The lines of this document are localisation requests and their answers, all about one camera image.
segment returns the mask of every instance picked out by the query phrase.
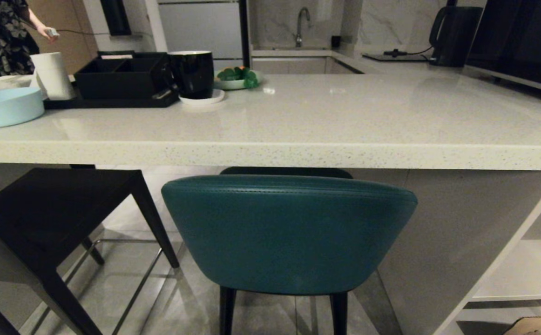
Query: white countertop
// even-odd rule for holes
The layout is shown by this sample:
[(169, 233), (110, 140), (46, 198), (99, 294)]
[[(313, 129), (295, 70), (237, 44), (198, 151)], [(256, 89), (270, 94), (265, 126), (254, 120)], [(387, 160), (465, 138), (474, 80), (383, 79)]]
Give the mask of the white countertop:
[(0, 162), (541, 170), (541, 93), (411, 68), (268, 75), (204, 108), (47, 111), (0, 129)]

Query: tile floor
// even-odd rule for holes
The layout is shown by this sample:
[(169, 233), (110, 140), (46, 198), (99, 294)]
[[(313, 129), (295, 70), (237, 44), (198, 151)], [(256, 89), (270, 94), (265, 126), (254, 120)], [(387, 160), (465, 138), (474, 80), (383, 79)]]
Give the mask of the tile floor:
[[(98, 168), (142, 169), (181, 263), (181, 269), (173, 270), (164, 256), (158, 259), (119, 334), (218, 334), (219, 288), (202, 274), (185, 248), (162, 201), (160, 189), (169, 180), (196, 174), (217, 174), (222, 168), (145, 166)], [(105, 238), (153, 238), (131, 198), (104, 221), (104, 226)], [(105, 265), (99, 267), (89, 258), (70, 282), (71, 290), (79, 297), (104, 334), (113, 333), (117, 321), (157, 250), (156, 244), (103, 244)], [(71, 329), (62, 324), (53, 312), (49, 312), (41, 326), (33, 331), (44, 308), (42, 305), (35, 310), (20, 329), (21, 334), (72, 334)], [(541, 315), (541, 308), (505, 309), (503, 312), (477, 309), (464, 310), (459, 320), (503, 320), (510, 324), (520, 316), (537, 315)], [(473, 334), (475, 333), (473, 326), (475, 323), (471, 322), (453, 323), (443, 335)], [(481, 328), (480, 334), (500, 333), (494, 333), (492, 330), (488, 333), (484, 329), (487, 329), (487, 325)], [(376, 275), (349, 293), (348, 331), (349, 335), (400, 334), (396, 319), (388, 313), (388, 299), (381, 290)], [(235, 307), (234, 334), (332, 335), (328, 297), (262, 295), (240, 291)]]

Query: refrigerator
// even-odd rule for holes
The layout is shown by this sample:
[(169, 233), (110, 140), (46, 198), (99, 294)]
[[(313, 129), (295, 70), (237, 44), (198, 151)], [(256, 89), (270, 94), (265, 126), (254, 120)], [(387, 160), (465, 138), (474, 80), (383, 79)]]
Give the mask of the refrigerator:
[(158, 0), (168, 51), (209, 50), (215, 70), (249, 66), (245, 0)]

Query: white cup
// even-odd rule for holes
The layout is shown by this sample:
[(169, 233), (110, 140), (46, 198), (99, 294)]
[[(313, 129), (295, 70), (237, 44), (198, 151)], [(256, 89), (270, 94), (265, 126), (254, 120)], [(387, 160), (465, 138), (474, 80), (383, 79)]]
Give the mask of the white cup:
[(64, 68), (61, 53), (31, 55), (45, 94), (50, 100), (70, 100), (75, 97), (74, 88)]

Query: power cord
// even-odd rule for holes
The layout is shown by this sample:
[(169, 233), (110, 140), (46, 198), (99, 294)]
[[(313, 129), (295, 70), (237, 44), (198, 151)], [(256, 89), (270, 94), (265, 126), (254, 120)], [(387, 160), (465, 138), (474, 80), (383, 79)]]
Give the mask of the power cord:
[[(69, 32), (69, 33), (74, 33), (74, 34), (82, 34), (82, 35), (92, 35), (92, 36), (109, 35), (109, 33), (86, 33), (86, 32), (77, 32), (76, 30), (70, 30), (70, 29), (57, 29), (57, 31), (58, 32)], [(143, 32), (132, 32), (132, 34), (153, 37), (151, 34), (147, 34), (147, 33), (143, 33)]]
[(419, 54), (423, 54), (425, 53), (426, 51), (430, 51), (430, 49), (432, 49), (432, 47), (428, 47), (428, 49), (424, 50), (424, 51), (419, 51), (419, 53), (407, 53), (407, 55), (419, 55)]

